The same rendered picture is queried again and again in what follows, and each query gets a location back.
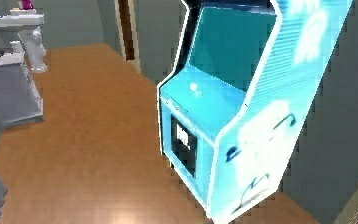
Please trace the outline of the brown room door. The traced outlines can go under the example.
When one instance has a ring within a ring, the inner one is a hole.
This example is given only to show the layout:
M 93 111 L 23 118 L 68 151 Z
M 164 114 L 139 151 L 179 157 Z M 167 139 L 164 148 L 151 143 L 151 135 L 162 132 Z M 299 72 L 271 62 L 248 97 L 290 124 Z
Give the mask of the brown room door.
M 135 59 L 128 0 L 117 0 L 126 60 Z

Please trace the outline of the blue arcade machine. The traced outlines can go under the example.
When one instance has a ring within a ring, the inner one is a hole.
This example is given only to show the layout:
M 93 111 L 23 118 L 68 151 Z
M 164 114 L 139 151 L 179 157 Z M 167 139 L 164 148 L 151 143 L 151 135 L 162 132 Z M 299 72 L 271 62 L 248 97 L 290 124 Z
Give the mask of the blue arcade machine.
M 214 224 L 277 191 L 353 0 L 180 0 L 160 152 Z

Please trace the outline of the white pedestal sink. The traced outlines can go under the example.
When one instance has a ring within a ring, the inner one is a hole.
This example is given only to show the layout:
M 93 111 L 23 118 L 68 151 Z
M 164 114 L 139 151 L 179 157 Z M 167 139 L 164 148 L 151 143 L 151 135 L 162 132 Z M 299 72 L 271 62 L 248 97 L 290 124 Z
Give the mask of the white pedestal sink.
M 13 8 L 8 15 L 0 16 L 1 32 L 16 32 L 35 73 L 45 72 L 48 67 L 43 61 L 46 50 L 43 46 L 42 26 L 45 16 L 35 9 Z

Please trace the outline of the grey cabinet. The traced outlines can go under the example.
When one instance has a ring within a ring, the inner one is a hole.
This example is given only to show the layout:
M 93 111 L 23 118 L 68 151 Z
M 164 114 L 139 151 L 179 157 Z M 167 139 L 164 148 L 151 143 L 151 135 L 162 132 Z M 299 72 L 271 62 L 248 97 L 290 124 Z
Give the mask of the grey cabinet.
M 43 98 L 23 53 L 0 57 L 0 123 L 4 127 L 43 120 Z

